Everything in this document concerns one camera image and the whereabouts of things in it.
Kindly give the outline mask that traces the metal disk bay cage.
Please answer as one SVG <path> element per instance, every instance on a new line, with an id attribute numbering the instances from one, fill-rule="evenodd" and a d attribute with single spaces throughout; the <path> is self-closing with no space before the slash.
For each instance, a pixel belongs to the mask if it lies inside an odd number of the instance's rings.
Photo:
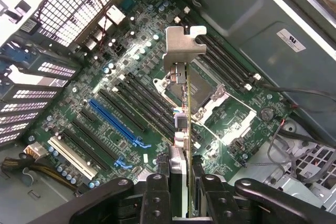
<path id="1" fill-rule="evenodd" d="M 271 137 L 256 155 L 257 180 L 336 215 L 336 151 L 292 119 L 283 130 L 310 140 Z"/>

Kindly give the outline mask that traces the green motherboard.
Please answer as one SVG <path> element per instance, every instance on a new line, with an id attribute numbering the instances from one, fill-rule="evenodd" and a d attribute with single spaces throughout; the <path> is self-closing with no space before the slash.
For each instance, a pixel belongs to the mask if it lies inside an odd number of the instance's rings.
<path id="1" fill-rule="evenodd" d="M 85 55 L 81 73 L 68 84 L 56 101 L 27 132 L 29 141 L 35 144 L 35 150 L 46 153 L 47 164 L 53 166 L 59 176 L 77 187 L 94 188 L 117 176 L 139 180 L 141 175 L 156 169 L 156 157 L 167 151 L 168 143 L 163 141 L 162 136 L 150 128 L 146 121 L 138 117 L 128 105 L 116 97 L 113 88 L 116 87 L 118 80 L 124 80 L 130 72 L 162 97 L 157 92 L 153 79 L 162 79 L 168 74 L 164 71 L 162 61 L 166 51 L 166 28 L 171 25 L 180 25 L 188 29 L 194 25 L 205 24 L 194 8 L 189 7 L 183 0 L 123 0 L 117 9 L 125 15 L 122 25 L 115 29 L 100 50 Z M 257 111 L 257 117 L 251 122 L 251 129 L 245 136 L 234 139 L 229 146 L 222 144 L 205 128 L 195 124 L 192 120 L 192 153 L 203 157 L 207 172 L 220 174 L 230 179 L 271 138 L 281 119 L 290 113 L 290 109 L 281 94 L 269 91 L 257 84 L 260 75 L 255 68 L 213 29 L 209 28 L 206 35 L 199 35 L 196 40 L 206 45 L 207 52 L 197 57 L 190 67 L 200 64 L 204 72 L 208 72 L 214 80 L 225 85 L 228 93 Z M 206 55 L 225 67 L 242 83 L 247 92 L 239 93 L 225 83 L 203 60 Z M 139 131 L 131 121 L 123 117 L 98 95 L 100 89 L 107 91 L 109 95 L 124 104 L 147 127 L 147 130 Z M 152 146 L 147 149 L 133 146 L 89 105 L 90 99 L 97 100 L 134 135 L 140 136 L 145 144 Z M 260 118 L 259 113 L 263 107 L 271 107 L 275 111 L 275 116 L 270 122 L 265 122 Z M 80 115 L 82 109 L 87 109 L 94 114 L 96 121 L 90 123 Z M 229 97 L 215 110 L 205 125 L 219 137 L 223 137 L 225 132 L 240 128 L 240 123 L 248 114 L 248 108 Z M 107 154 L 72 126 L 71 122 L 74 119 L 80 121 L 114 153 L 123 157 L 127 165 L 133 167 L 124 169 L 114 166 L 114 161 Z M 84 141 L 108 163 L 109 170 L 103 170 L 73 141 L 65 137 L 62 134 L 64 129 L 72 131 L 75 136 Z M 47 143 L 53 136 L 64 141 L 87 162 L 88 166 L 98 172 L 97 175 L 92 180 L 84 177 Z"/>

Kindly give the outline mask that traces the long black expansion slot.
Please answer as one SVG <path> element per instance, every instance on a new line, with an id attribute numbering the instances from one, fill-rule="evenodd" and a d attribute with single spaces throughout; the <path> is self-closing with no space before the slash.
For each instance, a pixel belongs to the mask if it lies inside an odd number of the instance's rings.
<path id="1" fill-rule="evenodd" d="M 105 101 L 107 101 L 123 117 L 131 121 L 139 131 L 145 132 L 147 130 L 147 127 L 143 123 L 141 123 L 124 104 L 122 104 L 120 101 L 109 95 L 107 91 L 100 89 L 98 91 L 98 95 L 100 95 Z"/>
<path id="2" fill-rule="evenodd" d="M 110 166 L 98 154 L 96 154 L 84 141 L 75 136 L 72 131 L 64 129 L 62 134 L 73 141 L 84 153 L 89 155 L 103 170 L 109 170 Z"/>
<path id="3" fill-rule="evenodd" d="M 80 121 L 77 119 L 74 119 L 71 122 L 72 126 L 74 126 L 76 129 L 81 131 L 86 137 L 91 139 L 105 154 L 107 154 L 113 161 L 114 166 L 122 167 L 124 169 L 131 169 L 132 165 L 127 165 L 123 161 L 123 157 L 118 156 L 116 153 L 114 153 L 101 139 L 97 138 L 89 129 L 87 129 Z"/>

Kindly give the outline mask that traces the blue expansion slot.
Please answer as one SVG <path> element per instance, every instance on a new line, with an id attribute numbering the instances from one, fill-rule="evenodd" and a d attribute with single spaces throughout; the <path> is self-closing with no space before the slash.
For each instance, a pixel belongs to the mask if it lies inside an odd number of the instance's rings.
<path id="1" fill-rule="evenodd" d="M 113 126 L 121 135 L 128 140 L 133 146 L 143 149 L 150 148 L 151 144 L 145 144 L 140 136 L 134 135 L 127 127 L 125 127 L 114 115 L 112 115 L 104 106 L 97 100 L 90 99 L 89 105 L 104 118 L 111 126 Z"/>

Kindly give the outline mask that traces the white expansion slot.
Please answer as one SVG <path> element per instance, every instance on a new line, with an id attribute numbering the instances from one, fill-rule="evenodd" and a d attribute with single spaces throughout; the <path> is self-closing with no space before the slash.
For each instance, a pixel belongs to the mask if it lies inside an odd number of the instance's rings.
<path id="1" fill-rule="evenodd" d="M 51 137 L 47 143 L 59 152 L 73 167 L 75 167 L 84 177 L 92 180 L 97 171 L 91 166 L 87 165 L 87 162 L 82 159 L 75 151 L 73 151 L 64 141 L 59 140 L 58 137 Z"/>

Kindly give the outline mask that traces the metal socket cover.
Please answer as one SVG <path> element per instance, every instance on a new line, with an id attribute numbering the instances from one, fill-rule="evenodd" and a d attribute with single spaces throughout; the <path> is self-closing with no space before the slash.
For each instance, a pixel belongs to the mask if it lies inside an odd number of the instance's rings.
<path id="1" fill-rule="evenodd" d="M 242 120 L 240 123 L 240 128 L 236 130 L 229 130 L 225 132 L 223 137 L 219 137 L 215 134 L 210 128 L 205 125 L 205 122 L 212 116 L 213 110 L 224 103 L 229 97 L 233 98 L 236 102 L 240 103 L 241 105 L 245 106 L 249 109 L 249 114 Z M 254 118 L 257 117 L 257 111 L 253 108 L 245 104 L 243 101 L 239 100 L 238 98 L 234 97 L 232 94 L 228 93 L 227 91 L 224 92 L 223 96 L 217 98 L 215 101 L 210 100 L 204 108 L 200 108 L 199 110 L 200 117 L 197 118 L 196 115 L 193 115 L 194 123 L 205 128 L 208 132 L 211 133 L 217 140 L 219 140 L 222 144 L 229 146 L 234 139 L 243 137 L 246 133 L 251 129 L 250 125 Z"/>

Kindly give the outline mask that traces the silver coin cell battery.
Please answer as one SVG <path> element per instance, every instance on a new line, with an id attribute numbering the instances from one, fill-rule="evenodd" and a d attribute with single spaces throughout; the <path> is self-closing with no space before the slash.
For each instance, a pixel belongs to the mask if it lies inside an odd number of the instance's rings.
<path id="1" fill-rule="evenodd" d="M 265 122 L 270 122 L 274 116 L 275 116 L 275 111 L 273 108 L 271 107 L 263 107 L 261 110 L 260 110 L 260 118 L 265 121 Z"/>

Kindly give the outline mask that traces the short black expansion slot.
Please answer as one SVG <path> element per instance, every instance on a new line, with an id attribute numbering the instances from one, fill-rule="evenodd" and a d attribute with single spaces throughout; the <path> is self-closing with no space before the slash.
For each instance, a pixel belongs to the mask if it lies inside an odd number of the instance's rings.
<path id="1" fill-rule="evenodd" d="M 82 109 L 80 111 L 80 115 L 82 115 L 86 120 L 88 120 L 90 123 L 94 123 L 96 121 L 96 117 L 94 114 L 92 114 L 87 109 Z"/>

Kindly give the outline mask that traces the CPU socket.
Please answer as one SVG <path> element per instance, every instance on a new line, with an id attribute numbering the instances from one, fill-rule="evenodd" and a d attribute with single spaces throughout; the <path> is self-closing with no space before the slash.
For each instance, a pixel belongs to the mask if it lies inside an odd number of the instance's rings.
<path id="1" fill-rule="evenodd" d="M 193 120 L 194 114 L 196 115 L 197 118 L 200 117 L 199 114 L 200 108 L 204 108 L 205 105 L 207 105 L 211 99 L 215 101 L 217 98 L 222 97 L 226 89 L 224 84 L 222 84 L 218 80 L 214 80 L 213 76 L 211 76 L 208 72 L 204 72 L 203 69 L 200 68 L 200 64 L 196 64 L 190 67 L 190 77 L 191 77 L 190 108 Z M 172 82 L 170 80 L 169 74 L 167 74 L 162 79 L 158 78 L 153 79 L 153 84 L 157 92 L 169 104 L 173 105 L 174 107 L 182 105 L 182 86 L 176 84 L 175 82 Z"/>

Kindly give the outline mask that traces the black open PC case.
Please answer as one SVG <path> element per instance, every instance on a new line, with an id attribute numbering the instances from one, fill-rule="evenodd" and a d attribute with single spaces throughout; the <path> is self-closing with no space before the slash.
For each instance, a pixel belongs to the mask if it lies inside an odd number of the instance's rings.
<path id="1" fill-rule="evenodd" d="M 27 132 L 81 73 L 85 55 L 122 25 L 122 1 L 0 0 L 0 224 L 28 224 L 121 177 L 94 188 L 73 186 Z M 255 68 L 259 86 L 283 96 L 290 113 L 272 138 L 309 141 L 283 130 L 292 119 L 336 151 L 336 0 L 183 1 L 205 22 L 194 26 L 217 32 Z M 244 178 L 264 184 L 256 178 L 256 155 L 230 179 L 207 172 L 199 156 L 206 174 L 233 186 Z M 130 180 L 144 181 L 157 169 Z M 195 209 L 193 176 L 192 191 L 192 216 L 172 215 L 172 224 L 212 224 Z"/>

